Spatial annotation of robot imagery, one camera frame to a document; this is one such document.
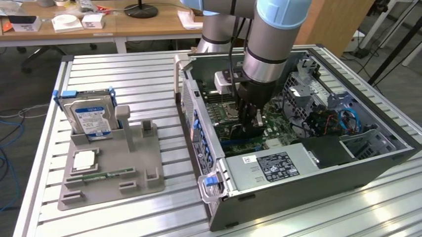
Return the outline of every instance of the blue cable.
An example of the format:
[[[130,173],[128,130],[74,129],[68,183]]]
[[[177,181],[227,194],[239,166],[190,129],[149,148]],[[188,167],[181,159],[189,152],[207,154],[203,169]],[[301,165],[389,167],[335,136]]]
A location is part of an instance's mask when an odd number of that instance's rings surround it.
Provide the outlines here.
[[[8,124],[8,125],[14,125],[14,126],[18,126],[20,127],[20,133],[18,135],[4,145],[0,146],[0,148],[4,148],[6,147],[8,145],[10,145],[18,138],[20,136],[22,135],[24,133],[24,126],[20,124],[20,123],[14,123],[14,122],[5,122],[2,120],[0,120],[0,123],[4,123],[4,124]]]
[[[16,173],[14,173],[14,168],[10,164],[10,162],[8,161],[8,159],[5,159],[5,157],[0,156],[0,159],[6,162],[8,166],[10,167],[10,171],[12,171],[12,176],[14,179],[14,184],[16,184],[16,197],[13,198],[13,200],[0,209],[0,212],[2,212],[20,198],[20,189],[18,189],[18,183],[17,183],[17,177],[16,177]]]
[[[347,130],[345,124],[344,124],[344,122],[343,122],[343,120],[341,120],[341,112],[344,112],[344,111],[351,112],[351,114],[353,115],[355,120],[356,120],[356,125],[357,125],[357,131],[360,132],[360,131],[361,131],[361,124],[360,124],[359,116],[357,116],[356,111],[353,111],[353,110],[349,109],[349,108],[344,108],[344,109],[341,109],[341,110],[337,112],[337,120],[340,121],[339,124],[340,124],[341,128],[343,128],[344,130]]]

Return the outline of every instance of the sticker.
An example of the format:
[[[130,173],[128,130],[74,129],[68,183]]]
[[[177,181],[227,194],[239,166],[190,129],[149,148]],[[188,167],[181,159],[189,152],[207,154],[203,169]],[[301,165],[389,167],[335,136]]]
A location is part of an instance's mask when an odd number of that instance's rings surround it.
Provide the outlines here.
[[[259,157],[257,164],[269,182],[299,175],[299,171],[285,152]]]
[[[256,162],[256,155],[241,157],[244,164]]]
[[[93,36],[112,36],[112,33],[94,33]]]
[[[90,137],[100,137],[110,133],[109,123],[102,115],[102,107],[90,107],[74,110],[84,132]]]

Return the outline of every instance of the motherboard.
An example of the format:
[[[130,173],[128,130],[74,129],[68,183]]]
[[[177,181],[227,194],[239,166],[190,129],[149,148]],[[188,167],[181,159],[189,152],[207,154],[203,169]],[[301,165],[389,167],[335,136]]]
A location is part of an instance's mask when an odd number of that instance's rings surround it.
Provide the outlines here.
[[[267,128],[263,135],[251,139],[229,140],[232,126],[237,124],[237,111],[233,101],[207,104],[207,111],[225,157],[267,150],[276,146],[287,146],[297,139],[291,123],[284,117],[275,99],[264,106],[263,119]]]

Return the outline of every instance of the warning label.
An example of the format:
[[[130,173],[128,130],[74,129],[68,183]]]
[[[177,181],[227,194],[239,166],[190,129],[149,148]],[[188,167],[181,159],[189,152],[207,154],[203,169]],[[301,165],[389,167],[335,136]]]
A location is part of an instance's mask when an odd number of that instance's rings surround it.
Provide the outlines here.
[[[299,175],[285,152],[256,158],[265,179],[269,182]]]

